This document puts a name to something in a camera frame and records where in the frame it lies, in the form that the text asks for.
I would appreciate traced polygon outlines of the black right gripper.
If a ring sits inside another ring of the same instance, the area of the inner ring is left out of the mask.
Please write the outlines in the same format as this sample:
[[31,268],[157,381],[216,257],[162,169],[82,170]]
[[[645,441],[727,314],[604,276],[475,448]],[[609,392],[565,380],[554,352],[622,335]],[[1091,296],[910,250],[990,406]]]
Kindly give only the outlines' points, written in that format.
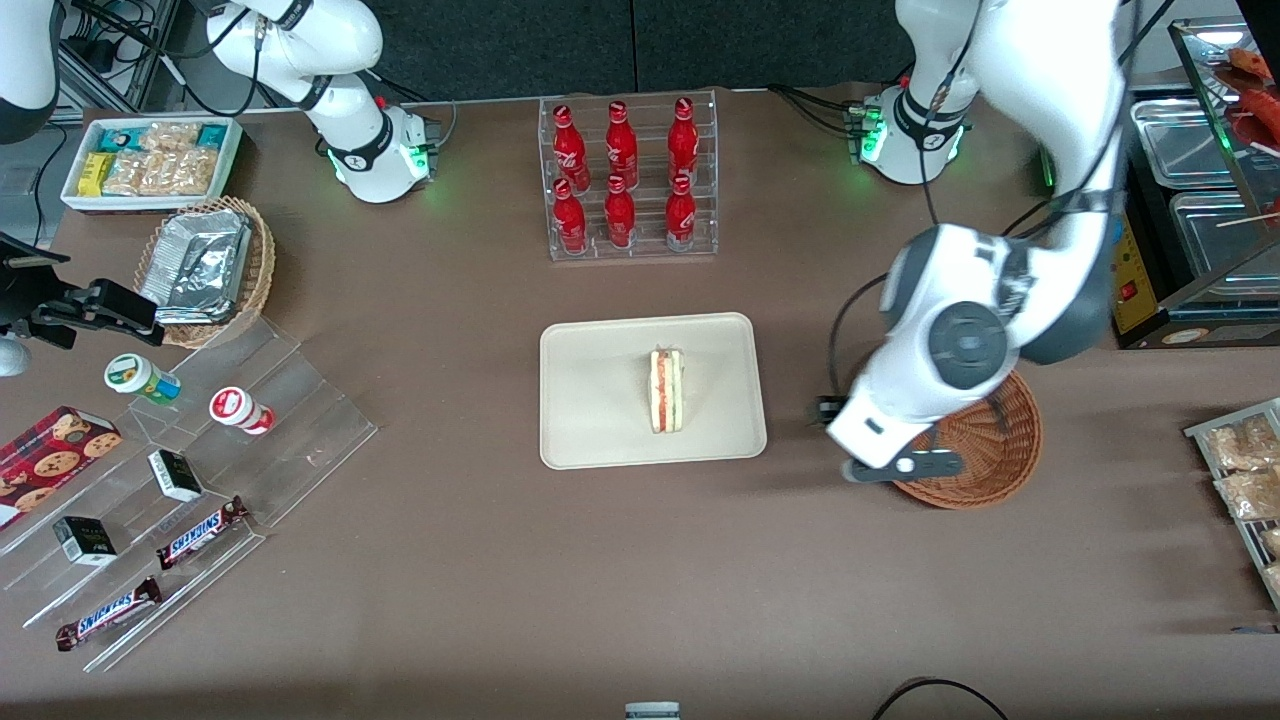
[[73,288],[52,269],[69,260],[1,233],[4,334],[73,348],[77,331],[111,331],[152,347],[163,345],[156,304],[114,281]]

